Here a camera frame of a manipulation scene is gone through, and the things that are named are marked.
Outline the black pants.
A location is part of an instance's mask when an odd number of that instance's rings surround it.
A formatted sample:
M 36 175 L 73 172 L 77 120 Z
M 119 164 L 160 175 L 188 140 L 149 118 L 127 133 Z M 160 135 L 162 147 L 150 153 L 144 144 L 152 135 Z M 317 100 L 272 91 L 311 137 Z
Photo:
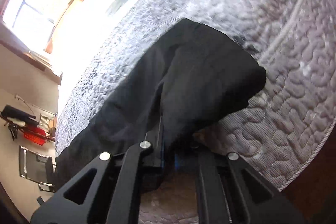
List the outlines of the black pants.
M 265 69 L 236 42 L 182 19 L 144 53 L 56 158 L 54 186 L 61 188 L 102 152 L 125 152 L 158 124 L 168 151 L 178 139 L 246 108 L 265 82 Z

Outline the black mesh folding chair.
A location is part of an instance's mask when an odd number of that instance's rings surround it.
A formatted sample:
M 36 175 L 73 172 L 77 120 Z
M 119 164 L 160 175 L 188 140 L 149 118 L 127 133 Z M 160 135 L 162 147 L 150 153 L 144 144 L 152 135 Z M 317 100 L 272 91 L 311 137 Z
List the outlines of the black mesh folding chair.
M 54 170 L 52 157 L 19 146 L 19 175 L 36 183 L 40 191 L 54 193 L 54 185 L 48 180 L 47 167 Z

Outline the red bag on rack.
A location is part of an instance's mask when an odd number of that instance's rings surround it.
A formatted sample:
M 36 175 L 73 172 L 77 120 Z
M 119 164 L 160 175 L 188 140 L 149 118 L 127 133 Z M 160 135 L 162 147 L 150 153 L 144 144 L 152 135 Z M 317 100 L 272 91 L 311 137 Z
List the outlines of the red bag on rack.
M 23 136 L 38 145 L 44 145 L 46 143 L 46 133 L 39 127 L 27 125 L 23 128 Z

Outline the wooden coat rack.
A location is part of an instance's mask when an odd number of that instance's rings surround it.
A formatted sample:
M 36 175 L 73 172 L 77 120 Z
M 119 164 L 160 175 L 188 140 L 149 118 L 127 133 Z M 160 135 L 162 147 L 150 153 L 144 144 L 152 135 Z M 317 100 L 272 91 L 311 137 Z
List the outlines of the wooden coat rack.
M 48 135 L 46 133 L 41 134 L 40 132 L 33 131 L 33 130 L 29 129 L 27 126 L 20 126 L 19 124 L 7 119 L 6 117 L 4 117 L 2 115 L 1 115 L 1 119 L 3 119 L 6 122 L 5 126 L 8 126 L 13 140 L 18 138 L 18 132 L 20 131 L 23 134 L 33 135 L 36 138 L 44 139 L 45 141 L 55 142 L 55 138 L 52 137 L 51 135 Z

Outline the black garment on rack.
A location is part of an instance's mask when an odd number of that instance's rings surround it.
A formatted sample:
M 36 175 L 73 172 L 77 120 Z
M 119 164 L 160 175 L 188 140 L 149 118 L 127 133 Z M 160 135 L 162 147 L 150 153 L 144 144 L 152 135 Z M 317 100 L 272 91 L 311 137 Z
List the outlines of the black garment on rack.
M 36 116 L 28 114 L 22 110 L 16 109 L 10 105 L 6 105 L 1 111 L 1 115 L 6 118 L 14 118 L 26 122 L 31 126 L 37 126 L 39 122 L 35 120 Z

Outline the grey quilted floral bedspread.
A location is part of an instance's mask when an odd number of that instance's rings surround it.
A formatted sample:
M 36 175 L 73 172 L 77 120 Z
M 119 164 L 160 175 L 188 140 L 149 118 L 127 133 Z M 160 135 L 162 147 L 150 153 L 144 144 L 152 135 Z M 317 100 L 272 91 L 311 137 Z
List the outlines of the grey quilted floral bedspread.
M 218 30 L 266 71 L 244 109 L 164 149 L 162 182 L 142 200 L 142 223 L 197 223 L 193 181 L 174 158 L 201 144 L 235 152 L 283 190 L 335 127 L 335 0 L 88 0 L 63 37 L 56 158 L 84 130 L 144 53 L 182 19 Z

